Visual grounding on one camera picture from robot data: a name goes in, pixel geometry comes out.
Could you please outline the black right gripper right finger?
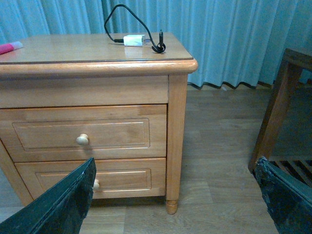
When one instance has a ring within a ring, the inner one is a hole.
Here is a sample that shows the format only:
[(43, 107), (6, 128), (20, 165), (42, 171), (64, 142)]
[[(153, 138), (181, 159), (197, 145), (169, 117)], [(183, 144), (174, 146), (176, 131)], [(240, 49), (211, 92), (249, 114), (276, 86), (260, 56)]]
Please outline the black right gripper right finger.
[(254, 169), (277, 231), (280, 234), (312, 232), (312, 188), (261, 157)]

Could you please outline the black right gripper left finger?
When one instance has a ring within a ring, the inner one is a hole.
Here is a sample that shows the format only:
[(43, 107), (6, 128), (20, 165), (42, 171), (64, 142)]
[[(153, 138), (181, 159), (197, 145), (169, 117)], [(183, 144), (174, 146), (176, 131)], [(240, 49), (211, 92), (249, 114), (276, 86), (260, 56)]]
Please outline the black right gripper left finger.
[(29, 205), (0, 224), (2, 234), (78, 234), (93, 197), (96, 176), (89, 158)]

